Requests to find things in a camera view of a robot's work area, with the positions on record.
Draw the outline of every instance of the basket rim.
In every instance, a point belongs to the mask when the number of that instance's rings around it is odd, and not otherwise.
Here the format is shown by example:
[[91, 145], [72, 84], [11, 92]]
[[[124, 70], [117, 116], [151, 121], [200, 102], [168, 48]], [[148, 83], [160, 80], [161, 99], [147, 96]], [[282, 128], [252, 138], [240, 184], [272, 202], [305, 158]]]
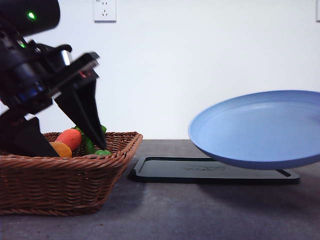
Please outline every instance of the basket rim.
[[[44, 134], [56, 134], [59, 132], [47, 132]], [[88, 154], [76, 157], [30, 157], [15, 154], [0, 155], [0, 168], [16, 168], [16, 169], [90, 169], [116, 167], [122, 165], [122, 162], [131, 157], [130, 153], [136, 149], [143, 139], [143, 135], [133, 132], [107, 132], [107, 135], [124, 135], [128, 134], [133, 137], [127, 146], [112, 155], [95, 155]]]

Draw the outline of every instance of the white wall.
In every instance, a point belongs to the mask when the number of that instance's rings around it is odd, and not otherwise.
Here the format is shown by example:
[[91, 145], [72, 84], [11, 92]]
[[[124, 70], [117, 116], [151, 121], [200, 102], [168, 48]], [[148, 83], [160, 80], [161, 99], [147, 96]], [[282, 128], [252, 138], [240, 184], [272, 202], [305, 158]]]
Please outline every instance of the white wall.
[[[117, 0], [117, 23], [94, 23], [92, 0], [60, 0], [55, 30], [32, 36], [100, 55], [97, 105], [109, 131], [187, 139], [220, 101], [283, 89], [320, 91], [315, 0]], [[54, 105], [41, 131], [73, 126]]]

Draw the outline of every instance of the gray table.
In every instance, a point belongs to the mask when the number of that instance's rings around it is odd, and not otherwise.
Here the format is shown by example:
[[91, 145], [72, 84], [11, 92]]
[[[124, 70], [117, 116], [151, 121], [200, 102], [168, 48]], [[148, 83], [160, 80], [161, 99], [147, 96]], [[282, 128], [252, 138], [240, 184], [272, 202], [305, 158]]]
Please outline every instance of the gray table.
[[144, 140], [104, 207], [77, 217], [0, 216], [1, 240], [320, 240], [320, 166], [298, 185], [140, 183], [147, 156], [204, 157], [188, 140]]

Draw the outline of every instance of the green led light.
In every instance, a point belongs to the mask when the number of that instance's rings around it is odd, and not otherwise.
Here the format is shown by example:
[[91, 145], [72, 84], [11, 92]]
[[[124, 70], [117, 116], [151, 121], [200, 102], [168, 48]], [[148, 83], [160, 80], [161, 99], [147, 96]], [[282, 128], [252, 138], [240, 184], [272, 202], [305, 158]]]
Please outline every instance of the green led light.
[[35, 21], [37, 17], [32, 11], [30, 11], [28, 12], [28, 18]]

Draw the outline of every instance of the brown woven basket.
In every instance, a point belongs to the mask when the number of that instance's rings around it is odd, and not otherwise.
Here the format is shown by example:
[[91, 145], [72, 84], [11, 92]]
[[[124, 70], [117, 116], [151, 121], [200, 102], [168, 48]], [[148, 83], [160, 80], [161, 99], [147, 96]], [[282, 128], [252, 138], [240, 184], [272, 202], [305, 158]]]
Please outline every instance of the brown woven basket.
[[[59, 132], [45, 133], [53, 142]], [[0, 215], [77, 216], [98, 211], [134, 156], [143, 136], [107, 132], [112, 155], [84, 155], [79, 146], [72, 158], [27, 157], [0, 150]]]

